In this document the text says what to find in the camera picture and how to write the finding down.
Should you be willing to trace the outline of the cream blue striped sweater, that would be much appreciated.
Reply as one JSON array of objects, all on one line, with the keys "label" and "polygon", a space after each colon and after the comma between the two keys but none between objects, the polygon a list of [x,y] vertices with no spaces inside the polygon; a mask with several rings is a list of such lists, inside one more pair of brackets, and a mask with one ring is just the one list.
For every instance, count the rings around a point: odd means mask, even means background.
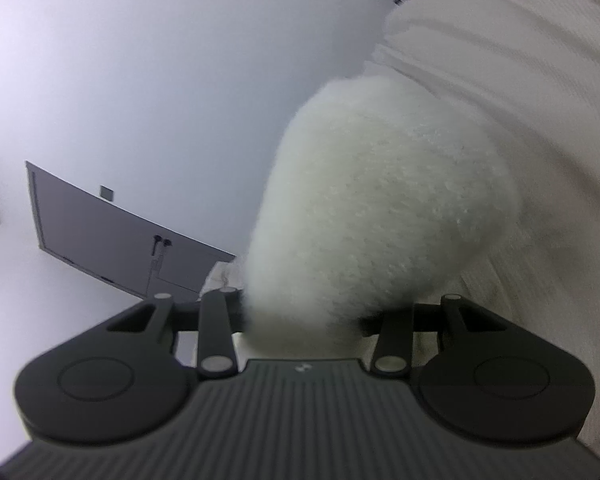
[{"label": "cream blue striped sweater", "polygon": [[482,127],[413,81],[329,81],[286,128],[242,267],[242,343],[260,358],[348,358],[358,321],[427,296],[516,216]]}]

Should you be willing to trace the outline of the grey bedroom door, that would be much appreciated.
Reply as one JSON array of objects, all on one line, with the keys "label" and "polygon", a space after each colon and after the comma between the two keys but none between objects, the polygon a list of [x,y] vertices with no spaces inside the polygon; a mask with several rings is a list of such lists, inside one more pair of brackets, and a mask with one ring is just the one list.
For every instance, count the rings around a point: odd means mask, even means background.
[{"label": "grey bedroom door", "polygon": [[[137,217],[27,164],[38,244],[44,252],[134,296],[165,292],[178,301],[199,297],[209,272],[229,252]],[[151,255],[154,236],[172,240]]]}]

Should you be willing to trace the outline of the grey bed sheet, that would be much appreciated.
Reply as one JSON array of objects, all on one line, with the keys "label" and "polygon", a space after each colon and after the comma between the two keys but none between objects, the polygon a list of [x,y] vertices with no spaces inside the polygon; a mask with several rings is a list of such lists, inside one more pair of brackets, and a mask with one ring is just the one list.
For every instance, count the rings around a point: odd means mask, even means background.
[{"label": "grey bed sheet", "polygon": [[[407,0],[367,76],[413,81],[486,130],[519,200],[491,247],[414,301],[463,295],[585,362],[581,437],[600,455],[600,0]],[[245,258],[206,287],[245,290]]]}]

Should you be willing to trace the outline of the grey wall switch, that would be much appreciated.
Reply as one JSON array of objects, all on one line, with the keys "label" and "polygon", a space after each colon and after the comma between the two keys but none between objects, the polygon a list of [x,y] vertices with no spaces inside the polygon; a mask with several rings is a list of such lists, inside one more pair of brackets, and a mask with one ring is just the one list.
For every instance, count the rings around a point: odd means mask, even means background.
[{"label": "grey wall switch", "polygon": [[108,200],[108,202],[112,202],[114,200],[114,191],[111,188],[102,186],[100,188],[99,196],[104,200]]}]

